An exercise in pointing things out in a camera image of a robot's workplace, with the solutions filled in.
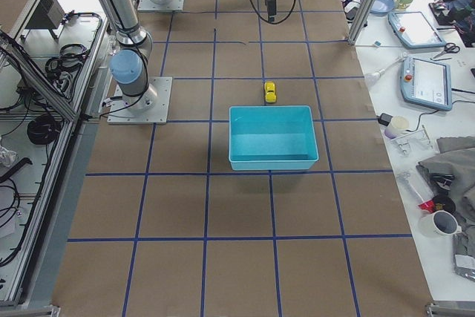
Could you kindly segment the yellow toy beetle car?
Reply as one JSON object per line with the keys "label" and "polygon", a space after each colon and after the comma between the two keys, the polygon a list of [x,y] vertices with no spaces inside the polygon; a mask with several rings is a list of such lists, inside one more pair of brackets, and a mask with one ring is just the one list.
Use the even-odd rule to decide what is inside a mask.
{"label": "yellow toy beetle car", "polygon": [[264,100],[267,104],[277,102],[276,85],[273,81],[265,81],[263,85]]}

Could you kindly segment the light blue plate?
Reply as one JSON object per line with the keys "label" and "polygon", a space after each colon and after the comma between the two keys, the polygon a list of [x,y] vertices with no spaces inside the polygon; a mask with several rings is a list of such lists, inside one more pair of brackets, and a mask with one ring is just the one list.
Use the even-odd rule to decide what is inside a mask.
{"label": "light blue plate", "polygon": [[384,16],[394,9],[394,0],[375,0],[370,12],[373,15]]}

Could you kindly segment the teal plastic storage bin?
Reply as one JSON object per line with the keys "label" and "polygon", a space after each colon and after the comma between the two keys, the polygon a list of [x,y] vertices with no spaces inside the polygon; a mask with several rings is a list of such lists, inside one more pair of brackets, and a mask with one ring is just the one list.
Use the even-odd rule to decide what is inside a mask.
{"label": "teal plastic storage bin", "polygon": [[229,162],[233,170],[307,170],[318,160],[309,106],[229,109]]}

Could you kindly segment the upper teach pendant tablet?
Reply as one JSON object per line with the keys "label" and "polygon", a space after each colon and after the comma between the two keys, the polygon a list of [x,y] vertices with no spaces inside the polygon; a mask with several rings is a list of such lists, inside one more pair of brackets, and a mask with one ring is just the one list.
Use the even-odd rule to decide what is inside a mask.
{"label": "upper teach pendant tablet", "polygon": [[443,48],[446,41],[420,11],[389,12],[387,20],[399,41],[409,49]]}

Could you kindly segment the teach pendant tablet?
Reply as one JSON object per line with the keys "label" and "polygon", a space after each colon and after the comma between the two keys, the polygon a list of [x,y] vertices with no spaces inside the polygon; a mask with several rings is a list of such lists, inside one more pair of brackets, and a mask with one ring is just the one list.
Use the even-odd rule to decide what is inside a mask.
{"label": "teach pendant tablet", "polygon": [[420,11],[389,12],[387,20],[399,41],[409,49],[443,48],[446,41]]}
{"label": "teach pendant tablet", "polygon": [[409,56],[402,63],[400,91],[405,102],[451,111],[451,67],[441,62]]}

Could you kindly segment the lower teach pendant tablet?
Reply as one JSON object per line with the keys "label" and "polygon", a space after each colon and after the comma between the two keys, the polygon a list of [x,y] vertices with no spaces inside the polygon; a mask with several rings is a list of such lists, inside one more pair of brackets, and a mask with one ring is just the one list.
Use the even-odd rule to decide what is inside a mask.
{"label": "lower teach pendant tablet", "polygon": [[451,111],[451,67],[441,62],[409,56],[402,63],[400,91],[405,102]]}

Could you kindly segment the paper cup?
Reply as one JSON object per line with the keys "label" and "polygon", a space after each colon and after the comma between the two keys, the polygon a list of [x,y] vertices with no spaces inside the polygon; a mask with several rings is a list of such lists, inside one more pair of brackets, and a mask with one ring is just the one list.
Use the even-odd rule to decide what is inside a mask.
{"label": "paper cup", "polygon": [[408,128],[409,122],[405,117],[394,116],[384,130],[384,135],[389,139],[394,139],[403,135]]}

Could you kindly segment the scissors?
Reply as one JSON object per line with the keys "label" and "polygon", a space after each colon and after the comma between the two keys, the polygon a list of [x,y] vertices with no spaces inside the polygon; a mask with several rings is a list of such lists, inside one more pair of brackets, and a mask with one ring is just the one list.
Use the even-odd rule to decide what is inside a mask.
{"label": "scissors", "polygon": [[440,53],[432,56],[430,59],[435,61],[439,57],[444,56],[445,54],[458,53],[458,52],[460,52],[460,46],[458,46],[457,44],[453,42],[448,42]]}

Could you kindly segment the grey cloth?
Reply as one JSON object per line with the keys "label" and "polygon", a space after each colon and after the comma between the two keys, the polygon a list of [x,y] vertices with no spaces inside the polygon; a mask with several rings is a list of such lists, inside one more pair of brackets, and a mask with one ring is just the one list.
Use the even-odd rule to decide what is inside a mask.
{"label": "grey cloth", "polygon": [[426,181],[432,174],[453,176],[449,196],[463,223],[474,225],[474,136],[441,137],[439,153],[419,161],[416,169]]}

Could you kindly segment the brown paper table cover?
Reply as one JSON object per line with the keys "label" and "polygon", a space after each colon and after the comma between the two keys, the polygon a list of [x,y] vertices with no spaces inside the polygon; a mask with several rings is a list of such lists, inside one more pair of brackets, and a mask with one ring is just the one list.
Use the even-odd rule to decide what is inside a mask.
{"label": "brown paper table cover", "polygon": [[63,316],[423,316],[430,299],[341,0],[143,14],[165,125],[102,120]]}

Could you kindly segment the white mug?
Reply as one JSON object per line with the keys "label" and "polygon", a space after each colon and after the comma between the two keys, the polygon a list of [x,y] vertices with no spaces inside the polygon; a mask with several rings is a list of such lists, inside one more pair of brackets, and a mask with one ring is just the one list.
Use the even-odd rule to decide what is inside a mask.
{"label": "white mug", "polygon": [[419,220],[420,232],[428,238],[456,235],[462,232],[456,218],[449,212],[437,211]]}

